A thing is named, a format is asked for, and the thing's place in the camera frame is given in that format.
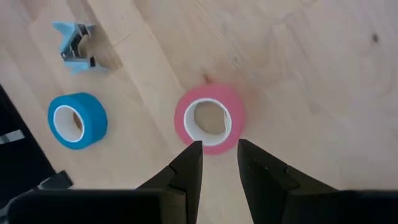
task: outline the blue clip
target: blue clip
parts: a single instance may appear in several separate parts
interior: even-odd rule
[[[95,61],[94,56],[84,58],[78,49],[78,44],[83,39],[83,36],[90,36],[94,25],[78,24],[75,22],[53,22],[52,25],[63,36],[60,53],[65,65],[72,68],[72,75],[92,68],[106,70],[106,68]]]

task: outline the wooden table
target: wooden table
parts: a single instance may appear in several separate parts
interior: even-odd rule
[[[243,138],[338,189],[398,189],[396,0],[2,0],[0,84],[55,169],[76,188],[131,189],[185,146],[174,109],[190,88],[233,86]],[[71,76],[52,21],[98,25],[109,73]],[[104,105],[106,137],[61,146],[57,96]],[[250,223],[236,148],[205,156],[199,223]]]

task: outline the wood grain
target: wood grain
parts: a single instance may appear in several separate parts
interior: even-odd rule
[[[0,84],[76,188],[152,177],[185,148],[173,121],[180,97],[222,82],[245,102],[243,138],[338,189],[398,189],[397,9],[395,0],[3,0]],[[93,52],[109,72],[71,76],[52,21],[97,25]],[[78,91],[102,102],[109,129],[76,152],[53,138],[47,107]],[[252,222],[236,148],[204,158],[198,222]]]

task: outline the blue tape roll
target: blue tape roll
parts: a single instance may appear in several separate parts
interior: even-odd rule
[[[57,97],[50,103],[47,118],[55,138],[75,150],[101,140],[108,126],[101,103],[88,93]]]

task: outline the tape roll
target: tape roll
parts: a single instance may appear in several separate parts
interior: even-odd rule
[[[195,108],[204,102],[215,103],[224,110],[224,133],[206,133],[196,124]],[[193,141],[202,141],[203,153],[221,154],[231,149],[239,140],[244,119],[243,101],[232,88],[217,83],[199,86],[186,93],[175,109],[174,126],[186,145]]]
[[[102,139],[108,127],[104,108],[88,93],[57,97],[50,103],[47,118],[55,138],[76,150]]]

